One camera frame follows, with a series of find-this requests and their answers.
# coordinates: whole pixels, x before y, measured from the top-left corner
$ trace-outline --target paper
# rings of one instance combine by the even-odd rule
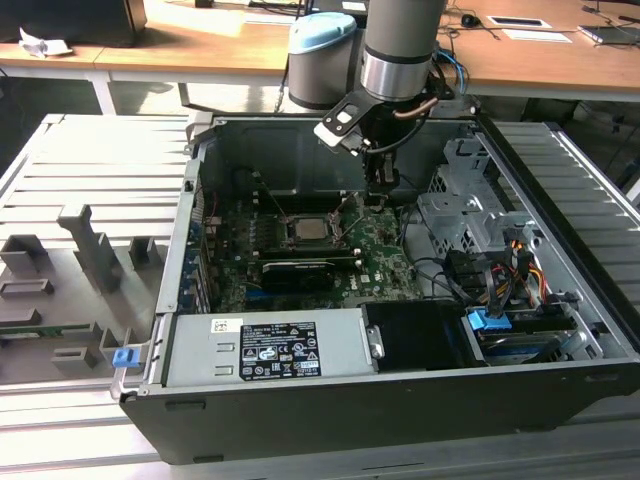
[[[367,6],[364,2],[342,2],[342,8],[352,12],[366,12]]]
[[[64,40],[43,40],[29,35],[22,28],[20,29],[20,37],[22,40],[18,44],[34,57],[46,58],[52,55],[73,53]]]
[[[502,30],[512,40],[533,40],[536,42],[558,42],[571,43],[567,37],[561,33],[554,32],[532,32],[529,30]]]

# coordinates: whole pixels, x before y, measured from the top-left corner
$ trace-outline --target wooden desk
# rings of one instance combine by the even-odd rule
[[[105,48],[95,61],[96,68],[282,75],[288,26],[247,24],[243,9],[196,9],[192,5],[192,0],[147,0],[149,21],[142,41],[136,48]]]
[[[277,85],[287,55],[289,28],[244,22],[241,8],[195,9],[192,0],[146,0],[147,30],[136,48],[74,47],[74,56],[40,60],[15,45],[0,45],[0,67],[10,76],[82,78],[93,82],[104,113],[115,113],[111,81],[165,81]],[[441,24],[455,26],[458,59],[468,68],[468,93],[540,98],[640,102],[640,51],[594,47],[575,31],[580,24],[605,21],[581,10],[580,0],[457,0],[487,27],[486,15],[541,18],[572,43],[511,40],[495,30],[459,26],[454,10]],[[604,15],[640,17],[631,5],[600,4]],[[446,35],[440,35],[449,48]]]
[[[552,31],[564,33],[572,43],[511,40],[500,30],[495,40],[485,30],[460,27],[460,12],[443,17],[441,25],[458,25],[453,40],[458,60],[471,76],[469,93],[547,98],[640,100],[640,50],[594,47],[578,25],[605,25],[604,19],[583,12],[580,0],[458,0],[461,9],[471,9],[486,27],[495,25],[486,15],[540,18]],[[640,7],[601,3],[602,14],[616,23],[618,15],[640,17]],[[438,40],[450,48],[446,35]]]

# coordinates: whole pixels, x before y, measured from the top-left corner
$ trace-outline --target screw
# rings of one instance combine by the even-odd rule
[[[379,346],[373,345],[371,347],[371,356],[376,359],[382,358],[382,351],[380,350]]]

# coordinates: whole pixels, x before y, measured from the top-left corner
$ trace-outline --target blue clip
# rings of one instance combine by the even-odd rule
[[[487,314],[486,310],[474,310],[467,318],[474,332],[476,330],[511,330],[513,328],[504,313],[498,318],[493,318]]]
[[[138,368],[140,363],[140,347],[122,347],[116,350],[111,362],[114,368]]]

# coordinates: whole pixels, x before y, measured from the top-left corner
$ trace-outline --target black plastic cover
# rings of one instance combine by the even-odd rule
[[[455,302],[418,300],[367,303],[365,324],[376,325],[384,358],[380,372],[449,370],[476,366],[462,326],[464,309]]]

